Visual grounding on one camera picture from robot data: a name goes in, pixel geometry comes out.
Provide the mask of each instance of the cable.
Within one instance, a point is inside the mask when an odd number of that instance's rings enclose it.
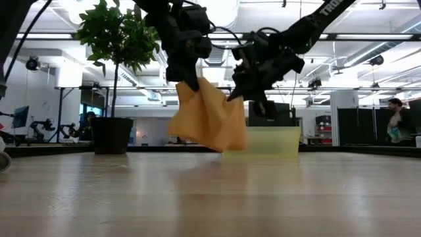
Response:
[[[26,29],[26,31],[25,31],[22,39],[19,42],[18,47],[16,48],[16,51],[14,52],[14,55],[13,55],[13,58],[12,58],[12,61],[11,61],[10,65],[9,65],[9,68],[7,69],[6,76],[5,76],[5,82],[7,82],[7,79],[9,78],[9,76],[11,74],[12,67],[13,67],[14,63],[16,62],[16,59],[18,58],[19,51],[22,48],[22,46],[23,46],[23,44],[24,44],[24,42],[26,40],[26,37],[28,37],[28,34],[31,31],[32,27],[34,27],[34,24],[37,22],[37,20],[39,19],[39,17],[47,9],[47,7],[50,5],[50,3],[52,1],[53,0],[47,0],[47,2],[44,4],[44,6],[41,8],[41,10],[39,10],[39,12],[37,13],[37,15],[32,20],[32,22],[29,25],[28,29]]]
[[[279,88],[279,85],[276,85],[276,87],[278,88],[278,92],[279,92],[279,95],[281,96],[282,102],[285,103],[284,97],[282,97],[281,89]]]
[[[190,4],[190,5],[193,5],[193,6],[196,6],[197,5],[196,3],[193,3],[191,1],[186,1],[186,0],[184,0],[184,3]],[[211,20],[209,21],[209,23],[212,26],[212,32],[215,32],[217,29],[221,29],[221,30],[223,30],[225,32],[228,32],[231,35],[233,35],[233,37],[235,38],[235,40],[237,40],[237,42],[238,42],[239,45],[242,45],[241,40],[230,29],[225,28],[225,27],[222,27],[222,26],[215,26],[215,24]],[[217,49],[223,49],[223,50],[231,50],[231,49],[234,49],[234,47],[223,47],[223,46],[219,46],[219,45],[215,45],[215,44],[212,44],[212,46],[215,47],[215,48],[217,48]]]
[[[294,100],[295,87],[297,86],[297,75],[298,75],[298,73],[295,73],[295,83],[294,83],[294,87],[292,89],[292,96],[291,96],[291,107],[292,107],[292,102]]]
[[[272,27],[263,27],[263,28],[260,28],[259,30],[257,30],[257,32],[262,32],[263,30],[272,30],[275,33],[281,33],[279,30],[277,30],[275,28],[272,28]]]
[[[303,0],[300,0],[300,17],[299,17],[300,19],[301,19],[301,11],[303,10],[303,8],[301,7],[302,4],[303,4]],[[295,82],[294,82],[294,87],[292,89],[292,96],[291,96],[291,108],[293,106],[292,102],[294,100],[295,87],[297,86],[297,75],[298,73],[295,73]]]

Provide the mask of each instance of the yellow towel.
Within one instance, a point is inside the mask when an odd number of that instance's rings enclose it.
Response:
[[[246,149],[243,98],[228,102],[225,94],[208,80],[198,78],[198,82],[198,92],[185,82],[177,84],[180,108],[169,124],[168,133],[219,152]]]

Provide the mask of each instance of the wooden table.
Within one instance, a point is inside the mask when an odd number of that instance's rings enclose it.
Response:
[[[0,236],[418,237],[420,171],[350,153],[20,158],[0,174]]]

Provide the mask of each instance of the clear plastic bin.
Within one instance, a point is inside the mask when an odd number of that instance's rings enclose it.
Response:
[[[248,127],[248,148],[245,151],[227,151],[222,155],[254,159],[297,159],[300,135],[300,127]]]

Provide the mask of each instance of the black plant pot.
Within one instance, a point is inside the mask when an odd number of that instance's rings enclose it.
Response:
[[[125,154],[133,128],[129,118],[91,118],[93,148],[98,155]]]

